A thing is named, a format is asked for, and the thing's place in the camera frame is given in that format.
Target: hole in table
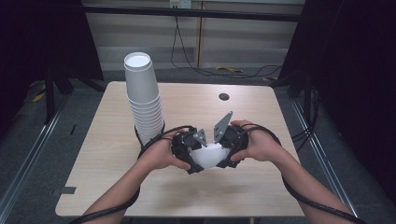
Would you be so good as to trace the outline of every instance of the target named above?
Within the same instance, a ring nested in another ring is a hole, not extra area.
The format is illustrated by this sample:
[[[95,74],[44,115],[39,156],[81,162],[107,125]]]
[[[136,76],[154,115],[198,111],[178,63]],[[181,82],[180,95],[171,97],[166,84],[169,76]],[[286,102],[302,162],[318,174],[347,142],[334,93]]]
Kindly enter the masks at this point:
[[[219,98],[220,98],[220,100],[222,100],[222,101],[228,101],[228,100],[230,99],[230,95],[227,94],[227,93],[221,93],[221,94],[219,95]]]

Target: forearm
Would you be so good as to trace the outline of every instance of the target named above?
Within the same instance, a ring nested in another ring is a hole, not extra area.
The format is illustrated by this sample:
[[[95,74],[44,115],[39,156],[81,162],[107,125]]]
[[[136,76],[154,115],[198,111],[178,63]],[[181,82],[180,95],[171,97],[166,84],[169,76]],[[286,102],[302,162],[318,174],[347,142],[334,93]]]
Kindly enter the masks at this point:
[[[321,203],[351,214],[347,207],[333,193],[309,174],[285,149],[279,148],[273,163],[289,185],[300,195],[316,203]],[[350,223],[343,218],[319,211],[304,203],[299,202],[299,204],[311,223]]]
[[[126,203],[134,196],[150,171],[143,162],[137,162],[116,184],[93,203],[84,215]],[[88,223],[120,223],[125,212],[126,210],[123,210],[105,217],[99,217]]]

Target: person's left hand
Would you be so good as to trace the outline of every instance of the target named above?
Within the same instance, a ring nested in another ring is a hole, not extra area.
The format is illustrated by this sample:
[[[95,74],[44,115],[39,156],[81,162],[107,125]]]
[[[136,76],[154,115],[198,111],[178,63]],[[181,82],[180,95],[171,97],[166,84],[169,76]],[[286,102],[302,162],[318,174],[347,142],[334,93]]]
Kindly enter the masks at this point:
[[[179,169],[190,170],[190,165],[177,159],[171,151],[172,139],[183,130],[171,132],[149,147],[142,157],[138,160],[147,165],[150,170],[163,169],[169,165],[174,165]]]

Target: yellow object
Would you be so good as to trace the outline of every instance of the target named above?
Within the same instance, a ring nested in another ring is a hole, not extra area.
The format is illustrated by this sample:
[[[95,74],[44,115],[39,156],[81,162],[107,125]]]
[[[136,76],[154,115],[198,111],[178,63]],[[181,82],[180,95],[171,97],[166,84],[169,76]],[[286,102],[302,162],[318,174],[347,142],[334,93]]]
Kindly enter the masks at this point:
[[[277,77],[263,77],[263,81],[277,81]]]
[[[43,88],[38,92],[38,94],[35,96],[35,99],[33,99],[33,103],[36,103],[43,98],[44,94],[46,93],[46,85],[43,85]]]
[[[227,71],[229,71],[229,72],[243,73],[242,70],[237,70],[237,69],[231,68],[231,67],[216,66],[216,69],[217,69],[217,70],[219,70],[219,69],[225,69],[225,70],[227,70]]]

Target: paper cup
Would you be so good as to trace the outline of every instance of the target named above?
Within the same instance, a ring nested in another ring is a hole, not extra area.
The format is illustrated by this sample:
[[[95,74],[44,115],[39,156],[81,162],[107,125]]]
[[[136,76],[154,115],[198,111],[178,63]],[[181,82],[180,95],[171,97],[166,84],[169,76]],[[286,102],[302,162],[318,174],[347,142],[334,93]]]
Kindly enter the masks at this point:
[[[130,101],[146,104],[160,94],[150,57],[143,52],[128,54],[124,59],[127,94]]]
[[[136,123],[135,125],[136,125],[136,129],[138,131],[145,132],[145,133],[156,133],[156,132],[160,131],[161,128],[163,127],[163,120],[160,120],[156,124],[150,125],[149,127],[146,125],[142,126],[138,123]]]
[[[161,103],[158,102],[158,104],[156,104],[152,107],[149,107],[149,108],[136,108],[131,105],[131,109],[137,113],[151,113],[151,112],[159,110],[159,109],[161,110],[162,108],[161,108]]]
[[[135,125],[135,127],[139,134],[142,144],[145,145],[151,138],[153,138],[153,137],[157,136],[159,133],[161,133],[161,131],[163,129],[163,122],[160,125],[158,125],[158,128],[151,129],[149,131],[141,130],[137,124]]]
[[[134,117],[139,120],[151,120],[154,118],[161,117],[163,115],[161,108],[147,113],[139,113],[136,111],[132,111],[132,112],[134,113]]]
[[[149,122],[140,122],[140,121],[135,120],[134,124],[136,126],[138,126],[139,128],[142,128],[145,130],[156,129],[156,128],[158,128],[158,126],[161,126],[161,124],[163,124],[163,119],[158,118],[158,119],[155,119],[155,120],[149,121]]]
[[[150,107],[151,105],[155,105],[160,100],[160,94],[158,94],[157,97],[155,97],[154,100],[152,100],[150,102],[145,102],[145,103],[138,103],[138,102],[135,102],[135,101],[131,100],[129,98],[128,94],[126,95],[126,98],[128,98],[128,101],[129,101],[130,105],[133,105],[133,106],[136,106],[136,107],[140,107],[140,106]]]

